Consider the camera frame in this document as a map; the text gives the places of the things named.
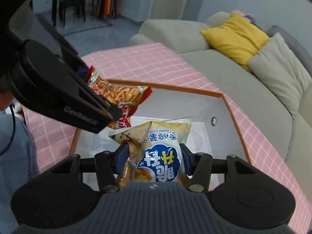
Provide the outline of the potato stick snack bag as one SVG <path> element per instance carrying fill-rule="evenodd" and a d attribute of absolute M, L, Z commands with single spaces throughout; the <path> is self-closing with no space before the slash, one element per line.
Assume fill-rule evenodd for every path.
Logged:
<path fill-rule="evenodd" d="M 191 118 L 148 121 L 144 124 L 109 132 L 118 144 L 128 143 L 129 157 L 118 184 L 125 188 L 129 182 L 172 182 L 186 186 L 180 144 L 187 142 Z"/>

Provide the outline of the red fries snack bag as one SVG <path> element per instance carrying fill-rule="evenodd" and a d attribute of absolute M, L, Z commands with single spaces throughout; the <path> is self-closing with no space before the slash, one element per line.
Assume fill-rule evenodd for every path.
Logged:
<path fill-rule="evenodd" d="M 103 79 L 98 71 L 91 66 L 85 76 L 84 82 L 98 95 L 116 104 L 121 109 L 122 116 L 118 121 L 110 123 L 112 129 L 131 127 L 131 116 L 138 106 L 152 94 L 148 86 L 119 86 Z"/>

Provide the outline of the orange-rimmed white storage box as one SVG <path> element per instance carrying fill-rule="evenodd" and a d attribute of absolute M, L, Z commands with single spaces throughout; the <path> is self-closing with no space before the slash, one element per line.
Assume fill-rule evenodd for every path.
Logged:
<path fill-rule="evenodd" d="M 97 134 L 82 131 L 75 137 L 74 152 L 82 158 L 126 146 L 114 158 L 113 170 L 121 188 L 128 182 L 187 183 L 191 175 L 183 146 L 195 156 L 250 159 L 229 104 L 211 90 L 153 87 L 130 123 L 128 128 L 107 127 Z"/>

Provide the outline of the beige sofa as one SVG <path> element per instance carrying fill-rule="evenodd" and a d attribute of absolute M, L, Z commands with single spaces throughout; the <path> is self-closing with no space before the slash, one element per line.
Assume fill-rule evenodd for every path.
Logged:
<path fill-rule="evenodd" d="M 129 45 L 160 42 L 182 57 L 230 97 L 242 134 L 259 165 L 285 184 L 297 181 L 311 197 L 311 91 L 304 93 L 292 117 L 282 102 L 253 74 L 214 50 L 201 30 L 229 18 L 218 12 L 205 22 L 151 19 Z"/>

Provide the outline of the orange stacked stools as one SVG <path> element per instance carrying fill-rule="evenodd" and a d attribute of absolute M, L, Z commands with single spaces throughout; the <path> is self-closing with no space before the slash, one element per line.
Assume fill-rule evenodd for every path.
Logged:
<path fill-rule="evenodd" d="M 99 0 L 97 15 L 99 19 L 116 19 L 119 10 L 119 0 Z"/>

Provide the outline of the pink grid tablecloth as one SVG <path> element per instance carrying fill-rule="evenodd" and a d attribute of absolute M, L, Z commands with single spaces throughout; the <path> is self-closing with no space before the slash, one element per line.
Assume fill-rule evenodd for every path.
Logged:
<path fill-rule="evenodd" d="M 94 66 L 106 79 L 174 85 L 221 93 L 229 104 L 242 134 L 242 125 L 235 115 L 230 97 L 212 84 L 201 72 L 184 61 L 181 56 L 161 43 L 97 51 L 83 56 L 82 60 L 86 65 Z M 281 182 L 295 196 L 296 209 L 291 218 L 290 227 L 296 233 L 305 233 L 311 227 L 311 197 L 305 195 L 297 181 L 285 184 L 262 168 L 255 156 L 251 154 L 243 134 L 242 137 L 252 164 Z"/>

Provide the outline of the beige cushion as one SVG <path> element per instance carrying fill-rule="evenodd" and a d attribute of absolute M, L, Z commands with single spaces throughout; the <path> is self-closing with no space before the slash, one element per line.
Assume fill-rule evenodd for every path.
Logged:
<path fill-rule="evenodd" d="M 276 33 L 269 38 L 247 65 L 295 118 L 301 100 L 311 86 L 311 76 L 282 35 Z"/>

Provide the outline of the yellow cushion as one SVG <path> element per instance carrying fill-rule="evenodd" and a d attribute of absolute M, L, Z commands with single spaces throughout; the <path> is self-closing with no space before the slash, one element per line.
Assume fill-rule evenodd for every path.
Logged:
<path fill-rule="evenodd" d="M 219 27 L 201 30 L 208 44 L 251 72 L 247 62 L 267 43 L 269 36 L 236 12 Z"/>

